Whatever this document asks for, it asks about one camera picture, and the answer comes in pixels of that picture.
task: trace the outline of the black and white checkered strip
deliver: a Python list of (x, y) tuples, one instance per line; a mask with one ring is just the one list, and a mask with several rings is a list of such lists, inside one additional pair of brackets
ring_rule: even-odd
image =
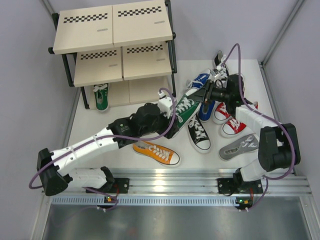
[(96, 20), (102, 20), (107, 19), (108, 13), (99, 13), (99, 14), (93, 14), (93, 15), (83, 15), (83, 16), (71, 16), (71, 17), (65, 17), (63, 20), (63, 23), (78, 23), (78, 22), (90, 22), (90, 21), (96, 21)]
[(118, 17), (137, 16), (144, 14), (160, 13), (162, 12), (161, 6), (153, 6), (140, 9), (118, 11)]
[(111, 56), (116, 56), (116, 55), (117, 55), (117, 50), (100, 51), (100, 52), (95, 52), (95, 53), (81, 54), (80, 60), (98, 59), (98, 58), (111, 57)]
[(127, 48), (126, 53), (127, 54), (134, 54), (134, 53), (144, 53), (144, 52), (153, 52), (158, 50), (163, 50), (162, 44), (160, 45), (154, 45), (154, 46), (142, 46), (142, 47), (132, 47)]

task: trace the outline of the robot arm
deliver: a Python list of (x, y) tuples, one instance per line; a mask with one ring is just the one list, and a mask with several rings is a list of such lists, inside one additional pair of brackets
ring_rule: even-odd
[[(95, 135), (66, 148), (38, 154), (37, 170), (49, 167), (40, 174), (42, 187), (47, 196), (63, 192), (71, 187), (90, 187), (107, 192), (114, 178), (105, 166), (100, 169), (81, 169), (83, 163), (109, 151), (123, 148), (152, 133), (162, 134), (172, 120), (173, 104), (169, 97), (160, 93), (158, 104), (146, 103), (129, 117), (116, 119)], [(171, 138), (179, 129), (173, 124), (165, 134)]]
[[(242, 105), (239, 93), (238, 75), (230, 75), (226, 88), (216, 86), (219, 72), (213, 71), (214, 78), (192, 95), (190, 99), (210, 103), (224, 102), (228, 113), (246, 124), (259, 137), (258, 158), (247, 166), (238, 169), (233, 175), (235, 182), (251, 182), (260, 179), (267, 172), (278, 168), (288, 168), (292, 153), (288, 140), (282, 130), (272, 121), (249, 110)], [(115, 182), (111, 172), (105, 166), (100, 169), (81, 169), (83, 163), (109, 151), (117, 150), (137, 142), (137, 138), (152, 133), (162, 134), (172, 120), (172, 100), (164, 93), (159, 93), (158, 104), (146, 103), (129, 117), (116, 119), (113, 123), (95, 135), (63, 149), (43, 149), (38, 154), (37, 170), (52, 163), (39, 176), (47, 196), (63, 192), (68, 187), (90, 187), (107, 192)], [(300, 162), (300, 152), (296, 128), (284, 124), (294, 143), (295, 164)], [(176, 124), (164, 135), (167, 139), (179, 131)]]
[[(258, 158), (237, 170), (233, 175), (233, 178), (236, 179), (235, 182), (241, 185), (243, 182), (259, 180), (263, 175), (275, 169), (288, 168), (292, 162), (292, 152), (288, 139), (277, 124), (243, 105), (239, 92), (239, 76), (237, 74), (230, 75), (226, 88), (220, 88), (216, 85), (216, 81), (220, 79), (219, 71), (213, 70), (212, 75), (214, 76), (212, 80), (208, 81), (203, 88), (190, 95), (189, 98), (202, 103), (210, 103), (212, 101), (224, 102), (228, 113), (246, 124), (260, 139)], [(247, 99), (245, 100), (247, 104), (251, 105), (251, 102)], [(290, 123), (283, 124), (282, 126), (288, 132), (293, 142), (294, 164), (299, 164), (301, 157), (296, 128)]]

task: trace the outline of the red sneaker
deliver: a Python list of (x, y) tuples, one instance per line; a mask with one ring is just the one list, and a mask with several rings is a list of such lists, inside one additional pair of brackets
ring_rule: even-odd
[[(253, 105), (258, 109), (257, 102), (254, 102)], [(222, 126), (220, 133), (225, 138), (232, 138), (241, 133), (246, 127), (247, 125), (232, 117)]]
[(228, 119), (231, 118), (231, 115), (227, 112), (226, 105), (224, 102), (218, 104), (212, 114), (212, 120), (216, 124), (224, 124)]

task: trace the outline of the black sneaker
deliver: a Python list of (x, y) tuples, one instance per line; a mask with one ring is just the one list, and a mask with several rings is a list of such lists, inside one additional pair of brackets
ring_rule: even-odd
[(199, 153), (207, 154), (210, 151), (211, 142), (197, 114), (188, 122), (188, 132), (191, 145), (194, 149)]

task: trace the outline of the gray wall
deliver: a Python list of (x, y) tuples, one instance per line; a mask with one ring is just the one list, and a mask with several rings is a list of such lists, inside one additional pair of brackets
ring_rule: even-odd
[[(55, 11), (140, 0), (49, 0)], [(179, 60), (208, 60), (238, 42), (262, 61), (296, 0), (171, 0)]]
[(39, 207), (40, 190), (28, 188), (37, 154), (61, 147), (75, 90), (67, 85), (61, 57), (48, 53), (55, 29), (42, 3), (2, 3), (0, 239), (25, 240)]
[(267, 76), (283, 122), (297, 128), (299, 172), (307, 176), (320, 209), (320, 1), (307, 0), (275, 54)]

